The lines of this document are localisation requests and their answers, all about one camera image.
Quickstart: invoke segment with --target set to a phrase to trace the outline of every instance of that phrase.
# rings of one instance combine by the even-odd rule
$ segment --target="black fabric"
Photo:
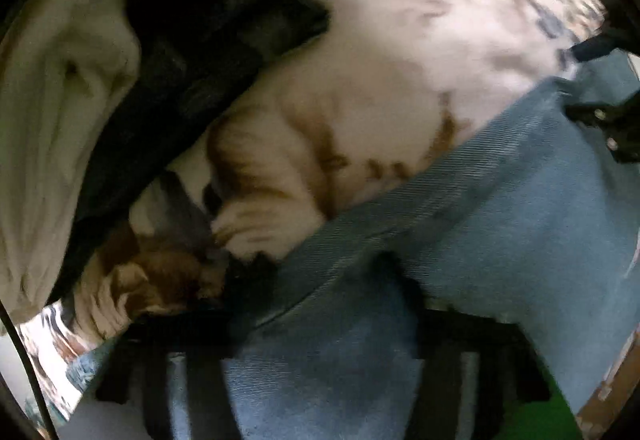
[[[571,49],[578,62],[608,56],[620,46],[620,42],[609,34],[597,34],[584,42],[577,43]]]
[[[425,310],[422,313],[418,337],[423,349],[443,341],[458,342],[466,351],[502,346],[526,348],[527,343],[517,325],[498,323],[487,317],[437,310]]]
[[[277,270],[278,266],[262,253],[248,265],[229,258],[222,298],[235,320],[242,313],[262,313],[272,306]],[[246,321],[236,324],[230,334],[236,343],[240,343],[252,328],[253,325]]]
[[[551,398],[549,386],[532,351],[526,348],[506,350],[513,363],[516,398],[519,402],[543,402]]]
[[[158,181],[165,195],[167,215],[162,222],[166,227],[158,234],[191,251],[200,261],[206,261],[209,250],[216,245],[211,234],[211,218],[189,198],[176,173],[163,171]]]
[[[176,179],[166,172],[162,178],[175,184]],[[250,265],[234,261],[226,272],[227,306],[244,280],[267,281],[275,267],[263,255]],[[268,292],[268,284],[263,291]],[[202,301],[198,308],[179,315],[145,315],[130,325],[113,347],[95,398],[126,404],[136,383],[134,369],[142,366],[142,417],[153,440],[240,440],[221,364],[234,352],[228,334],[230,314],[217,302],[211,303]],[[170,369],[178,364],[186,369]],[[177,398],[176,388],[184,401]],[[175,424],[172,407],[188,416],[188,431]]]
[[[261,67],[328,25],[314,0],[132,0],[129,11],[137,13],[132,24],[142,35],[141,76],[94,148],[48,303],[65,296],[143,189]],[[144,20],[143,13],[156,11]],[[210,36],[203,40],[205,32]]]

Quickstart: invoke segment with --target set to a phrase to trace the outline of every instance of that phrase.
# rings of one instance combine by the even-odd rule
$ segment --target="calico cat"
[[[222,276],[211,273],[224,262],[205,270],[202,251],[193,253],[203,241],[243,261],[259,253],[280,261],[327,220],[428,168],[543,78],[571,78],[565,50],[600,23],[578,12],[597,11],[597,0],[321,1],[329,31],[263,72],[169,166],[190,200],[185,218],[167,212],[159,179],[130,209],[138,243],[178,221],[198,223],[197,232],[173,232],[178,243],[110,269],[87,268],[99,275],[76,300],[98,336],[142,311],[183,308],[203,294],[197,283],[219,293]],[[203,219],[193,208],[207,213],[212,191],[222,205]]]

